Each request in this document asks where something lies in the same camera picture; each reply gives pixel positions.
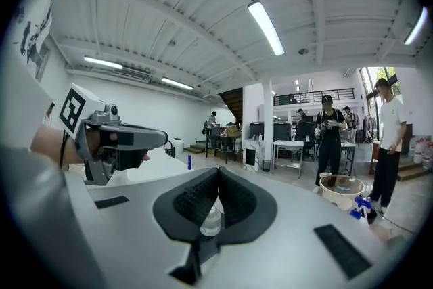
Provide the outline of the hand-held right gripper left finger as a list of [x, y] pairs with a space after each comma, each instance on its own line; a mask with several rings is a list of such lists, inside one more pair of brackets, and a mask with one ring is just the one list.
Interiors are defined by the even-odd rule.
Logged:
[[79, 227], [83, 259], [76, 262], [80, 289], [202, 289], [198, 256], [200, 230], [194, 241], [179, 233], [186, 221], [173, 202], [159, 202], [166, 192], [178, 194], [216, 173], [189, 171], [165, 179], [118, 187], [87, 188], [82, 178], [66, 174], [66, 187]]

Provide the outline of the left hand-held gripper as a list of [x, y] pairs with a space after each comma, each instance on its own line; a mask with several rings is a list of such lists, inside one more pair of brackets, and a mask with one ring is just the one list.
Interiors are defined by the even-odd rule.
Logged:
[[158, 148], [165, 145], [164, 131], [121, 124], [117, 106], [107, 104], [92, 92], [71, 84], [59, 113], [64, 139], [74, 141], [78, 156], [85, 166], [87, 185], [106, 185], [117, 169], [137, 169], [148, 160], [148, 150], [117, 150], [116, 154], [94, 155], [87, 141], [87, 131], [101, 133], [101, 147]]

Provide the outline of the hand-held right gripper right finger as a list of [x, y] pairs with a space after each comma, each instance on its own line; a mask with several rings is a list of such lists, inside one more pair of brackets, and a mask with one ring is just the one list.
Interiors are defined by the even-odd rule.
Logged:
[[[309, 190], [243, 177], [275, 198], [277, 216], [254, 242], [222, 247], [199, 289], [369, 289], [384, 277], [390, 253], [370, 228]], [[324, 225], [333, 225], [370, 267], [348, 279], [314, 232]]]

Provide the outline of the person's left forearm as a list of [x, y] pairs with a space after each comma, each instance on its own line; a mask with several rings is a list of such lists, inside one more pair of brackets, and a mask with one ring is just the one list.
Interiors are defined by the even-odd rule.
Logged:
[[30, 150], [49, 157], [59, 166], [82, 164], [74, 141], [69, 137], [64, 140], [64, 132], [41, 125], [33, 137]]

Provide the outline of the ceiling air conditioner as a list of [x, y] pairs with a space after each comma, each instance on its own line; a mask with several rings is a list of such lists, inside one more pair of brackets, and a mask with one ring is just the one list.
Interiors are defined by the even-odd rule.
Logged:
[[151, 74], [144, 71], [131, 69], [131, 68], [122, 68], [122, 69], [114, 68], [112, 70], [111, 75], [122, 79], [137, 81], [140, 83], [149, 83], [152, 80]]

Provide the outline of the long ceiling light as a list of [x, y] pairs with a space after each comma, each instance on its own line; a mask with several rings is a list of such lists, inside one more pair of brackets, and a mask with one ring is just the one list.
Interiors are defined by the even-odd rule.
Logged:
[[117, 64], [117, 63], [114, 63], [114, 62], [109, 62], [109, 61], [101, 60], [101, 59], [97, 59], [97, 58], [92, 58], [92, 57], [87, 56], [87, 55], [85, 55], [83, 57], [83, 59], [84, 59], [84, 61], [86, 61], [88, 63], [91, 63], [91, 64], [97, 64], [97, 65], [100, 65], [100, 66], [106, 66], [106, 67], [110, 67], [110, 68], [114, 68], [114, 69], [119, 69], [119, 70], [123, 69], [123, 66], [121, 64]]
[[164, 82], [164, 83], [167, 83], [169, 85], [173, 85], [173, 86], [176, 86], [176, 87], [179, 87], [179, 88], [182, 88], [182, 89], [186, 89], [186, 90], [189, 90], [189, 91], [193, 90], [193, 87], [190, 86], [190, 85], [186, 85], [185, 83], [181, 83], [179, 81], [168, 79], [166, 77], [161, 78], [161, 81]]
[[409, 34], [403, 41], [405, 45], [411, 45], [412, 42], [417, 38], [418, 34], [421, 32], [424, 24], [426, 23], [428, 17], [428, 10], [427, 7], [422, 7], [420, 15], [418, 16], [417, 20], [415, 21], [415, 24], [413, 25], [412, 29], [410, 30]]
[[264, 36], [268, 40], [273, 53], [276, 56], [281, 56], [285, 53], [279, 35], [262, 3], [259, 0], [252, 0], [248, 5], [248, 11], [262, 30]]

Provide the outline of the round white plastic tub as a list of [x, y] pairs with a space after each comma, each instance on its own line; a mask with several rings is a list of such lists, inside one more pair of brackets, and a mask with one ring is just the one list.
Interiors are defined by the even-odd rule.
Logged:
[[361, 180], [346, 175], [323, 175], [319, 184], [322, 197], [345, 212], [357, 206], [355, 198], [365, 191]]

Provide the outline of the black table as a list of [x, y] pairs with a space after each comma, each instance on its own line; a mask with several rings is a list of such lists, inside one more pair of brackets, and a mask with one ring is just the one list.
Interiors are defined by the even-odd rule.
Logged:
[[213, 150], [214, 156], [216, 156], [216, 152], [224, 153], [225, 164], [228, 163], [230, 154], [233, 156], [233, 161], [236, 161], [236, 140], [236, 137], [206, 135], [205, 156], [208, 157], [209, 150]]

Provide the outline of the white cabinet with black panel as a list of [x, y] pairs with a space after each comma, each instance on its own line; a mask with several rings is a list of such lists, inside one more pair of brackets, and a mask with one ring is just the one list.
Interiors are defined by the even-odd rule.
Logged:
[[243, 142], [243, 164], [255, 167], [257, 154], [257, 143], [251, 140]]

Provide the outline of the dark staircase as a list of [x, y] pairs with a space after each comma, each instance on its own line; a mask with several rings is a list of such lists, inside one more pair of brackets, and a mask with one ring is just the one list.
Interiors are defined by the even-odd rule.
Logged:
[[234, 115], [236, 125], [241, 129], [243, 123], [243, 89], [232, 89], [220, 93], [219, 96]]

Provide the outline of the white metal table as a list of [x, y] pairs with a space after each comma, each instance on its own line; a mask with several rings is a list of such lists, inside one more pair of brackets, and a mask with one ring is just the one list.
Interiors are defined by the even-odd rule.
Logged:
[[[290, 160], [279, 159], [280, 149], [290, 151]], [[271, 173], [273, 174], [275, 172], [275, 169], [280, 166], [289, 169], [297, 169], [298, 178], [300, 178], [302, 174], [302, 164], [304, 159], [303, 152], [304, 143], [302, 141], [274, 141], [272, 147]]]

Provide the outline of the black office chair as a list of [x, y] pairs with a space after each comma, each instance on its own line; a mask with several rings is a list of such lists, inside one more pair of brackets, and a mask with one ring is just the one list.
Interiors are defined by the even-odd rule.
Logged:
[[316, 126], [316, 122], [309, 117], [301, 119], [296, 125], [296, 140], [303, 143], [303, 158], [306, 158], [307, 156], [315, 157], [314, 154], [310, 154], [310, 150], [315, 147]]

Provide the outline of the white column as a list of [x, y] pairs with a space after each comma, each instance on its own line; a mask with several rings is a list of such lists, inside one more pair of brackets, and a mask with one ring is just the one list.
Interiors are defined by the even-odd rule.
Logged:
[[271, 80], [263, 83], [264, 95], [264, 136], [265, 153], [264, 160], [272, 161], [273, 150], [273, 93]]

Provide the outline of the white printed t-shirt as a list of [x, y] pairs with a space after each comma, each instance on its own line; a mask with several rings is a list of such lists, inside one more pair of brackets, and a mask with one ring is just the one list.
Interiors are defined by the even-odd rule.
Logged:
[[36, 80], [53, 0], [21, 0], [0, 51], [0, 233], [19, 286], [80, 289], [85, 252], [61, 168], [30, 146], [51, 98]]

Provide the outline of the group of water jugs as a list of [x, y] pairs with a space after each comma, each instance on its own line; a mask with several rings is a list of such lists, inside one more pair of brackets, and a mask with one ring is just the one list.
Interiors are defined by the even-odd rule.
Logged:
[[414, 135], [409, 144], [409, 156], [423, 169], [433, 169], [433, 139], [430, 135]]

